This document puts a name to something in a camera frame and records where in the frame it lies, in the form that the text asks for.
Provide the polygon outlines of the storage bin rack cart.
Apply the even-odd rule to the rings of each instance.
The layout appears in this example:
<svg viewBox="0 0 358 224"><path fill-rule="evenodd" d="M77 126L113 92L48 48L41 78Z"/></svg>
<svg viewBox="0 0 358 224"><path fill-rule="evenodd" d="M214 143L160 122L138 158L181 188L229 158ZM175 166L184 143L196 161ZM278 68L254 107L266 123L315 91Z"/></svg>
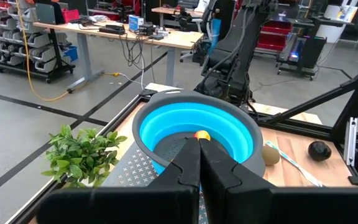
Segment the storage bin rack cart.
<svg viewBox="0 0 358 224"><path fill-rule="evenodd" d="M58 0L0 0L0 73L8 70L47 83L73 73L76 48L65 33L34 26Z"/></svg>

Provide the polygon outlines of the black avocado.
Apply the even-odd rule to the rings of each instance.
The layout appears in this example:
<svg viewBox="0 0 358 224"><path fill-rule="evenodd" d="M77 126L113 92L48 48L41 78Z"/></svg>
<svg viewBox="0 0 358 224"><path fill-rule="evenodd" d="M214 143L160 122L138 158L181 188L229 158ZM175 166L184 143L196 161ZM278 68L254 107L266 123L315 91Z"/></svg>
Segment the black avocado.
<svg viewBox="0 0 358 224"><path fill-rule="evenodd" d="M331 157L331 148L322 141L314 141L308 146L308 154L312 160L320 162Z"/></svg>

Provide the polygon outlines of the blue grey collapsible colander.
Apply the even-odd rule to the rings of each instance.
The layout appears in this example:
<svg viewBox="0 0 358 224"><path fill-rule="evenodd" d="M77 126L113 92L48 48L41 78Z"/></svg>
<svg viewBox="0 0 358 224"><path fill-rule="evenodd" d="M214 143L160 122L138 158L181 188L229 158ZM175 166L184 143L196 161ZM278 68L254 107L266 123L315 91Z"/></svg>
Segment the blue grey collapsible colander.
<svg viewBox="0 0 358 224"><path fill-rule="evenodd" d="M235 161L262 177L263 137L244 110L218 98L188 90L155 93L135 115L132 133L136 144L161 174L170 161L157 154L158 144L176 134L206 131Z"/></svg>

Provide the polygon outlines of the blue white box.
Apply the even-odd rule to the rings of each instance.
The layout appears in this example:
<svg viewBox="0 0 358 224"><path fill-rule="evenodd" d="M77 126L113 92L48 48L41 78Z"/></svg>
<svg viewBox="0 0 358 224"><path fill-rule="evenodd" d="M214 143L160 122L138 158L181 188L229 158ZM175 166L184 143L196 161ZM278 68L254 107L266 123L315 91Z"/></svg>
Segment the blue white box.
<svg viewBox="0 0 358 224"><path fill-rule="evenodd" d="M128 15L129 30L136 31L143 24L144 24L143 17L139 17L139 16L135 16L135 15Z"/></svg>

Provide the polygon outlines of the grey perforated metal shelf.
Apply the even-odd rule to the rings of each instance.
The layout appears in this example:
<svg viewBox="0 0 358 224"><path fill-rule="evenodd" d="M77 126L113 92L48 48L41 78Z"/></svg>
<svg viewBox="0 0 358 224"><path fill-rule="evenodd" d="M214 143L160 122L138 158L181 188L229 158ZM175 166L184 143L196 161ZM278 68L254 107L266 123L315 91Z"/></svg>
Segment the grey perforated metal shelf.
<svg viewBox="0 0 358 224"><path fill-rule="evenodd" d="M156 179L164 169L133 142L101 186L144 187Z"/></svg>

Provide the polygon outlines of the black computer on cart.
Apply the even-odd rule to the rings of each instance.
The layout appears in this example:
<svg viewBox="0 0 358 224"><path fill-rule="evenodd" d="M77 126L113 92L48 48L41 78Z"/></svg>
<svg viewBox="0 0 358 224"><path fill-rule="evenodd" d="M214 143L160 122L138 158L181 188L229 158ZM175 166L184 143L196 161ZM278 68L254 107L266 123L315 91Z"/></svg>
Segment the black computer on cart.
<svg viewBox="0 0 358 224"><path fill-rule="evenodd" d="M281 72L290 72L313 81L319 70L317 63L325 45L326 39L322 37L295 37L289 52L284 57L276 59L277 75Z"/></svg>

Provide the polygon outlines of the small orange toy fruit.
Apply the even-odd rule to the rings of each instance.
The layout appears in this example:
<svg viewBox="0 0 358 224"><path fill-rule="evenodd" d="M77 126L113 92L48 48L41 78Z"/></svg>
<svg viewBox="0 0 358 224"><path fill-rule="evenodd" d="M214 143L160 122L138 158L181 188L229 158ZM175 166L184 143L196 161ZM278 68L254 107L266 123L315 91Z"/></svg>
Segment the small orange toy fruit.
<svg viewBox="0 0 358 224"><path fill-rule="evenodd" d="M200 140L200 139L206 139L208 141L211 140L210 134L205 130L199 130L199 131L195 132L193 136L198 140Z"/></svg>

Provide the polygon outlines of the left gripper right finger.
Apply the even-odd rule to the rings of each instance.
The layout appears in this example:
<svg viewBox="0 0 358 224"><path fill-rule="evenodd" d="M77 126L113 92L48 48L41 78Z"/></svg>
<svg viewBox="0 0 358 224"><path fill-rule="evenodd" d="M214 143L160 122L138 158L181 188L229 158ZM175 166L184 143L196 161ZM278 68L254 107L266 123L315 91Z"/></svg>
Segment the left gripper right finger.
<svg viewBox="0 0 358 224"><path fill-rule="evenodd" d="M200 140L209 224L358 224L357 187L277 187Z"/></svg>

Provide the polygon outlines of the red tool cabinet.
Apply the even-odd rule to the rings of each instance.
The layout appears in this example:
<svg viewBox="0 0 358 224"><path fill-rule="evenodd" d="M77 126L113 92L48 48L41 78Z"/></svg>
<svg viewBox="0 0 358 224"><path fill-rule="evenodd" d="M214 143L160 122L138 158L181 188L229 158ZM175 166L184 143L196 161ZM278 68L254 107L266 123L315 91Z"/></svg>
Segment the red tool cabinet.
<svg viewBox="0 0 358 224"><path fill-rule="evenodd" d="M282 52L293 26L290 22L268 21L260 31L256 47L262 50Z"/></svg>

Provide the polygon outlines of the grey-legged wooden desk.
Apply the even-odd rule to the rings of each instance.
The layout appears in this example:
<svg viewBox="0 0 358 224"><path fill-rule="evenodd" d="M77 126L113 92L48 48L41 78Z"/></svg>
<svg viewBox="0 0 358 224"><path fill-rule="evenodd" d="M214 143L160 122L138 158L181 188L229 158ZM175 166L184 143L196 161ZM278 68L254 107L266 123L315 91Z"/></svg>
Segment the grey-legged wooden desk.
<svg viewBox="0 0 358 224"><path fill-rule="evenodd" d="M87 81L91 81L96 78L98 75L102 74L103 71L98 73L92 72L91 62L90 62L90 53L88 49L87 36L94 35L98 37L106 37L110 39L122 39L122 40L136 40L136 35L133 32L128 31L128 25L125 24L126 33L124 35L110 34L105 32L100 32L99 29L106 25L117 25L119 22L115 21L104 21L97 22L94 26L89 28L82 28L79 24L46 24L42 22L35 22L34 26L43 27L49 29L51 32L56 30L61 30L65 32L74 32L77 36L78 43L78 53L79 53L79 62L82 69L82 78L71 84L68 89L73 90L75 87L78 87L80 84L83 84ZM174 66L175 66L175 51L177 49L191 50L201 40L203 34L200 32L182 32L174 29L168 30L168 35L162 40L146 40L147 44L160 45L168 48L167 51L167 69L166 69L166 81L165 83L169 86L175 86L174 82Z"/></svg>

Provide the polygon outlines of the red plastic box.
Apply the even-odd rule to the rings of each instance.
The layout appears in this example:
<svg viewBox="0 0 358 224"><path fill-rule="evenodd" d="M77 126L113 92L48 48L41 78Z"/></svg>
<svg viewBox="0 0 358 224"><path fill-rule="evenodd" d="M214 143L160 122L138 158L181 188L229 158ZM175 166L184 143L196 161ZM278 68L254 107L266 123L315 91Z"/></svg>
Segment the red plastic box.
<svg viewBox="0 0 358 224"><path fill-rule="evenodd" d="M71 21L78 20L80 18L80 13L77 9L62 9L62 15L64 23L70 23Z"/></svg>

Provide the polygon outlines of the small green potted plant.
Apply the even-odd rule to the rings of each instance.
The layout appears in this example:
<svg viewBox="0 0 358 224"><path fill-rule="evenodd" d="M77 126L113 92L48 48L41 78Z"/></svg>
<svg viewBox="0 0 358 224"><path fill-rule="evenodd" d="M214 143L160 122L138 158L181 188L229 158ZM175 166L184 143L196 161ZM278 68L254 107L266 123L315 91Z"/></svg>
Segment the small green potted plant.
<svg viewBox="0 0 358 224"><path fill-rule="evenodd" d="M63 125L58 134L51 134L51 150L45 152L50 168L44 176L66 183L71 188L99 187L117 165L119 145L127 140L117 131L99 135L94 128L86 128L73 135L71 126Z"/></svg>

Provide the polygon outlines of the black aluminium table frame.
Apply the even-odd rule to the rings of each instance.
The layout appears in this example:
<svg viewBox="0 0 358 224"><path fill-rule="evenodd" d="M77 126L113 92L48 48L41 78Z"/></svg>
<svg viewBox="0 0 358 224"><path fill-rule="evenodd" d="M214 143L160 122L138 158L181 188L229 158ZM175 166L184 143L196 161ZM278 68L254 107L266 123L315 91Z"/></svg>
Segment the black aluminium table frame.
<svg viewBox="0 0 358 224"><path fill-rule="evenodd" d="M330 127L320 124L312 116L306 114L307 110L325 104L346 93L351 93L352 95L338 116L334 126ZM274 129L299 138L327 140L336 146L338 154L343 154L346 141L344 137L346 130L344 122L347 118L358 118L358 74L349 77L346 82L340 84L337 88L289 110L273 108L271 106L260 106L256 111L251 112L250 115L259 126L265 129ZM348 168L353 176L358 176L358 133L355 139L355 158Z"/></svg>

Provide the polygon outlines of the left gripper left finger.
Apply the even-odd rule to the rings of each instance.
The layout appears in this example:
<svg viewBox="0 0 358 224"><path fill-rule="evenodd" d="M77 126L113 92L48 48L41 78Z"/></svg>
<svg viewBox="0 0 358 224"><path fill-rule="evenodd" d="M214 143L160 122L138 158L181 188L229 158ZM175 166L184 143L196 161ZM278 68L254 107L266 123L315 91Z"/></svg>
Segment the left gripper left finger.
<svg viewBox="0 0 358 224"><path fill-rule="evenodd" d="M189 138L146 187L60 189L46 196L38 224L198 224L201 147Z"/></svg>

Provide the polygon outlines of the knife with patterned handle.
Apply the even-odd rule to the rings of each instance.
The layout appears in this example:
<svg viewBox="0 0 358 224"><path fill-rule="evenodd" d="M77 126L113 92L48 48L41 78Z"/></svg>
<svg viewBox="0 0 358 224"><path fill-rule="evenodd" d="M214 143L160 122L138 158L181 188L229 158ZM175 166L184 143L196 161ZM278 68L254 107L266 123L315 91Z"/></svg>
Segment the knife with patterned handle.
<svg viewBox="0 0 358 224"><path fill-rule="evenodd" d="M310 183L312 183L313 185L317 186L317 187L324 187L324 184L319 181L316 177L314 177L312 174L310 174L307 170L305 170L304 168L302 168L297 162L295 162L292 158L290 158L287 154L285 154L283 151L281 151L276 145L274 145L271 141L267 141L266 145L268 145L269 147L276 149L278 151L278 153L281 155L282 158L286 159L291 165L293 165L294 167L296 167L301 174L303 175L303 177L309 181Z"/></svg>

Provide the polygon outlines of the black desktop device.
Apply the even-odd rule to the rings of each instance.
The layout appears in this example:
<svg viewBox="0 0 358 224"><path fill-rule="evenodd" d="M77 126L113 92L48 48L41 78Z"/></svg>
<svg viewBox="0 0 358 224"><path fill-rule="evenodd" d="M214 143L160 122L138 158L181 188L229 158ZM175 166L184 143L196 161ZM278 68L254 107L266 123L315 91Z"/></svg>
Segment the black desktop device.
<svg viewBox="0 0 358 224"><path fill-rule="evenodd" d="M105 25L104 27L99 28L99 32L108 33L108 34L116 34L123 35L126 33L125 27L123 25Z"/></svg>

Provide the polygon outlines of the brown green kiwi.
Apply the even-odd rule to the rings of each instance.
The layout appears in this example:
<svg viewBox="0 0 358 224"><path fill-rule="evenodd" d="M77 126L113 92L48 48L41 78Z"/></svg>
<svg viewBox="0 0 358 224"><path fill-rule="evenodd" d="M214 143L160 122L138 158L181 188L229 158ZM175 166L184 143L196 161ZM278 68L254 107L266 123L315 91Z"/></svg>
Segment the brown green kiwi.
<svg viewBox="0 0 358 224"><path fill-rule="evenodd" d="M280 161L280 154L276 149L264 145L262 147L262 158L266 166L274 166Z"/></svg>

